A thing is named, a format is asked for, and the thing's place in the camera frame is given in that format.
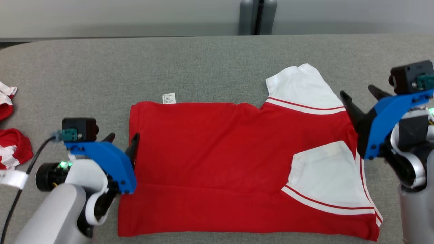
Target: blue plastic part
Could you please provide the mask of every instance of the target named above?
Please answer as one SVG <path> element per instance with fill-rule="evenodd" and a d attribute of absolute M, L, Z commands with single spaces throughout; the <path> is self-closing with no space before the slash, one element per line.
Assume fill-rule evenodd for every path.
<path fill-rule="evenodd" d="M 402 116 L 411 108 L 428 103 L 433 92 L 434 89 L 381 99 L 374 106 L 377 116 L 371 124 L 365 159 L 376 158 L 379 155 L 379 145 L 384 143 L 386 136 L 401 120 Z"/>
<path fill-rule="evenodd" d="M 65 142 L 71 154 L 94 160 L 114 181 L 121 193 L 133 193 L 137 181 L 129 157 L 110 142 Z"/>

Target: clothing label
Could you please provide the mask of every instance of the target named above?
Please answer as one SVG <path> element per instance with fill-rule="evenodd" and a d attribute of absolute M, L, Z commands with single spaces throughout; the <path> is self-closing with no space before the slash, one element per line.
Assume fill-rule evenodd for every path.
<path fill-rule="evenodd" d="M 10 185 L 21 190 L 24 188 L 28 177 L 29 175 L 23 171 L 0 170 L 0 184 Z"/>
<path fill-rule="evenodd" d="M 172 104 L 176 103 L 175 93 L 168 93 L 163 95 L 163 104 Z"/>

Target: white sleeve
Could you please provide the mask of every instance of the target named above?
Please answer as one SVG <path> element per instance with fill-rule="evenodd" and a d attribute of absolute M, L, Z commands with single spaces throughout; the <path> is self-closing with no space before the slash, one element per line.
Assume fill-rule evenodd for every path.
<path fill-rule="evenodd" d="M 309 64 L 292 66 L 266 79 L 269 98 L 312 109 L 335 109 L 342 102 L 317 69 Z"/>

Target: gray fabric surface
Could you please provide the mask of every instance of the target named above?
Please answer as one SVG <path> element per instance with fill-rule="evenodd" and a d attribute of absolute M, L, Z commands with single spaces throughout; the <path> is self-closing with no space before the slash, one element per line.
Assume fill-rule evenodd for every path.
<path fill-rule="evenodd" d="M 36 150 L 67 116 L 95 117 L 99 139 L 116 133 L 121 149 L 128 145 L 130 106 L 162 101 L 175 92 L 177 102 L 247 102 L 260 107 L 267 97 L 265 79 L 289 66 L 309 63 L 332 90 L 345 90 L 367 111 L 375 99 L 368 84 L 392 92 L 391 67 L 434 58 L 434 36 L 309 35 L 226 36 L 55 40 L 13 46 L 0 51 L 0 80 L 17 86 L 13 115 L 0 128 L 17 128 Z M 65 159 L 61 144 L 49 145 L 42 162 Z M 27 165 L 19 167 L 25 170 Z M 382 160 L 367 161 L 369 192 L 385 218 L 379 243 L 401 243 L 398 181 Z M 0 223 L 16 189 L 0 187 Z M 10 223 L 7 243 L 46 197 L 29 180 Z M 118 198 L 106 223 L 96 229 L 97 243 L 368 243 L 356 237 L 302 233 L 169 233 L 117 236 Z"/>

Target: red shirt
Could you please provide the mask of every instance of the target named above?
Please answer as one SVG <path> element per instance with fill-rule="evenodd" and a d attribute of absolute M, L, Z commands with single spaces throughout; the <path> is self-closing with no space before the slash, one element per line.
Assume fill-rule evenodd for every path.
<path fill-rule="evenodd" d="M 241 103 L 140 102 L 137 188 L 122 195 L 118 234 L 315 232 L 376 241 L 357 134 L 340 100 L 305 64 Z"/>

